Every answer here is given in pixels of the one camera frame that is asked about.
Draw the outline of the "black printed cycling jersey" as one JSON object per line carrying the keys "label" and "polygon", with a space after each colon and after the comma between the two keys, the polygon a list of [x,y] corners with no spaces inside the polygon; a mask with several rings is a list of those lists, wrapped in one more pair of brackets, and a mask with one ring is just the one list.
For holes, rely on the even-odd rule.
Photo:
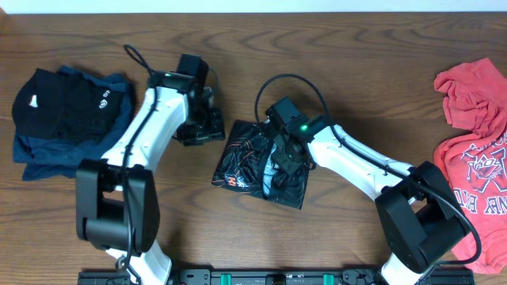
{"label": "black printed cycling jersey", "polygon": [[292,175],[272,160],[276,144],[256,123],[236,120],[215,169],[212,184],[272,203],[301,209],[310,164]]}

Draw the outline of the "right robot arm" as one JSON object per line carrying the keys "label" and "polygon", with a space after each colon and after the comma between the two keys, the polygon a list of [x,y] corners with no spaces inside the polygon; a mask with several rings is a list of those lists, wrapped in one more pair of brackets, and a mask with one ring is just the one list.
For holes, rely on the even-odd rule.
{"label": "right robot arm", "polygon": [[311,162],[329,169],[375,203],[391,256],[379,271],[386,284],[454,283],[441,274],[443,255],[471,232],[444,174],[429,161],[396,161],[350,137],[329,117],[301,113],[285,97],[266,112],[286,173]]}

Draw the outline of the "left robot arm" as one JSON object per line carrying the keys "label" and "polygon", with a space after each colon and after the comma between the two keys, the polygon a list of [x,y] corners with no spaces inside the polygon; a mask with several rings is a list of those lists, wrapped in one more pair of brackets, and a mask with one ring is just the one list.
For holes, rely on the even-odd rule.
{"label": "left robot arm", "polygon": [[172,140],[200,146],[225,138],[223,115],[205,85],[208,64],[183,54],[175,71],[148,69],[143,104],[118,142],[76,173],[76,231],[114,257],[115,268],[84,270],[80,284],[167,284],[171,259],[157,241],[154,172]]}

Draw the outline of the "folded black shirt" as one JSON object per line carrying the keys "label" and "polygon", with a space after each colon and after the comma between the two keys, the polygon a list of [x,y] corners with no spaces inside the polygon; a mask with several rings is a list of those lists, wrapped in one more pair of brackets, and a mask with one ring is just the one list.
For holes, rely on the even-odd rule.
{"label": "folded black shirt", "polygon": [[101,141],[114,126],[124,94],[82,74],[38,69],[12,107],[17,132],[37,139]]}

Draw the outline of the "folded navy blue shirt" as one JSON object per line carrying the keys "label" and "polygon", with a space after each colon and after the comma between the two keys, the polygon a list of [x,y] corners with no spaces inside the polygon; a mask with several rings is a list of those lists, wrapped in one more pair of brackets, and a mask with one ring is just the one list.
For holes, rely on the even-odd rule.
{"label": "folded navy blue shirt", "polygon": [[21,135],[16,129],[13,140],[13,160],[26,165],[22,175],[25,181],[36,181],[58,175],[73,178],[82,160],[98,159],[115,145],[128,128],[134,110],[133,86],[122,74],[110,74],[98,78],[69,66],[61,66],[53,73],[82,74],[86,79],[102,87],[122,92],[124,99],[114,126],[101,141],[88,139],[73,142],[67,139],[37,139]]}

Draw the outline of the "red printed t-shirt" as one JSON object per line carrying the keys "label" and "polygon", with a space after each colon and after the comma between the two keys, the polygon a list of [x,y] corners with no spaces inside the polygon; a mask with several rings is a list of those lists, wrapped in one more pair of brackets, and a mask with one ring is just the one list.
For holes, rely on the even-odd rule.
{"label": "red printed t-shirt", "polygon": [[439,144],[433,162],[481,239],[468,268],[498,274],[506,266],[506,78],[484,58],[439,73],[434,89],[447,123],[465,132]]}

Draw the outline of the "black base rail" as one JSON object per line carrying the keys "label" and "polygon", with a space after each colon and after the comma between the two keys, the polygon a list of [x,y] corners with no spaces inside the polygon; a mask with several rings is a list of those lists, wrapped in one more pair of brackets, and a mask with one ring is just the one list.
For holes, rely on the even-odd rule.
{"label": "black base rail", "polygon": [[209,268],[172,269],[171,264],[130,263],[126,272],[86,269],[78,285],[380,285],[387,281],[372,268],[338,271],[253,271]]}

